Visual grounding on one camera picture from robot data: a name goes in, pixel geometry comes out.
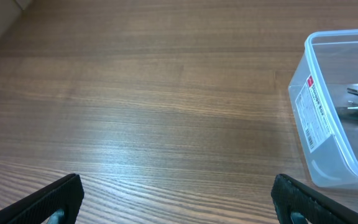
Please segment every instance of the wood grain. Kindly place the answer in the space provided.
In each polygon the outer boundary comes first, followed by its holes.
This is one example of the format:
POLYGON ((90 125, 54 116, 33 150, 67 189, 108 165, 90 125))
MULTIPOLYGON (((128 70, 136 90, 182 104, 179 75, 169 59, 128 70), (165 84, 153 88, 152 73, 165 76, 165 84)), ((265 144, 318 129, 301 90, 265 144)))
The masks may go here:
POLYGON ((75 172, 78 223, 278 223, 276 174, 316 188, 303 42, 351 28, 358 0, 35 1, 0 40, 0 209, 75 172))

